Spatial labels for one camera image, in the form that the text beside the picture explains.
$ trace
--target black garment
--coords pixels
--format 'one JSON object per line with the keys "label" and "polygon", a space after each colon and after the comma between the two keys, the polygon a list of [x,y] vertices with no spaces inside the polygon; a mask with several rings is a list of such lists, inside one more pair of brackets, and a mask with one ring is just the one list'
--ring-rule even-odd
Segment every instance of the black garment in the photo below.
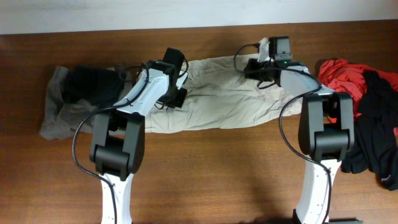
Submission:
{"label": "black garment", "polygon": [[343,172],[366,169],[377,174],[389,190],[398,189],[398,147],[394,128],[398,127],[398,92],[375,71],[363,74],[367,92],[359,102],[362,113],[354,124],[355,145],[343,161]]}
{"label": "black garment", "polygon": [[123,87],[117,72],[80,65],[68,73],[62,98],[66,103],[85,99],[93,106],[110,106],[117,102]]}

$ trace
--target wooden surface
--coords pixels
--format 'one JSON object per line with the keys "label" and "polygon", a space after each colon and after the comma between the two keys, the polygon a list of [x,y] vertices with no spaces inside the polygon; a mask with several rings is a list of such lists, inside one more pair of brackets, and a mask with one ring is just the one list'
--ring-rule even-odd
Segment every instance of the wooden surface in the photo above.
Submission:
{"label": "wooden surface", "polygon": [[[38,135],[45,89],[56,65],[107,67],[161,58],[167,47],[189,60],[233,55],[264,36],[289,35],[294,58],[316,72],[345,58],[398,71],[398,21],[284,24],[202,29],[125,30],[0,36],[0,223],[99,223],[100,182],[80,172],[71,140]],[[284,120],[297,144],[298,116]],[[91,136],[78,157],[88,160]],[[290,217],[302,191],[304,162],[283,143],[277,121],[245,129],[147,134],[134,176],[135,222],[238,223]],[[396,223],[398,195],[373,173],[338,173],[330,215]]]}

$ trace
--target gray garment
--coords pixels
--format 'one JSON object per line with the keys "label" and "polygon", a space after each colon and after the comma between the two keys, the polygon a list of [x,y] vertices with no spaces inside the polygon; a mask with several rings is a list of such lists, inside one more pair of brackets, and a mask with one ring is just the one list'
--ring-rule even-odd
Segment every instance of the gray garment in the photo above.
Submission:
{"label": "gray garment", "polygon": [[[258,55],[238,57],[238,67],[244,68],[248,59],[253,57]],[[48,140],[73,136],[80,121],[95,109],[85,100],[76,104],[63,103],[62,82],[67,73],[67,68],[57,67],[47,87],[45,118],[40,134]],[[182,108],[158,110],[153,107],[146,117],[145,132],[246,128],[277,118],[292,95],[277,85],[265,90],[259,90],[256,85],[257,81],[246,80],[242,73],[234,70],[233,57],[191,61],[188,80],[183,86],[188,95]],[[130,89],[131,84],[127,83],[120,98]],[[284,114],[289,116],[300,111],[301,104],[296,102]],[[93,120],[90,120],[81,131],[92,132],[92,124]]]}

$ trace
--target red cloth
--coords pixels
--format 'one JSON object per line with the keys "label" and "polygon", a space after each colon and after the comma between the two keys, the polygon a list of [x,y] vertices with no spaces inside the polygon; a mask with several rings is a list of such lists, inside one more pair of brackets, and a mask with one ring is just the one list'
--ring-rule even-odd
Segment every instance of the red cloth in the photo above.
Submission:
{"label": "red cloth", "polygon": [[[362,76],[366,70],[377,71],[381,78],[386,79],[391,87],[398,91],[398,73],[382,72],[367,65],[350,64],[343,59],[324,62],[319,72],[318,78],[324,85],[338,92],[346,91],[351,95],[354,103],[354,118],[361,115],[356,110],[360,99],[366,93],[366,82]],[[398,128],[395,128],[394,132],[398,136]]]}

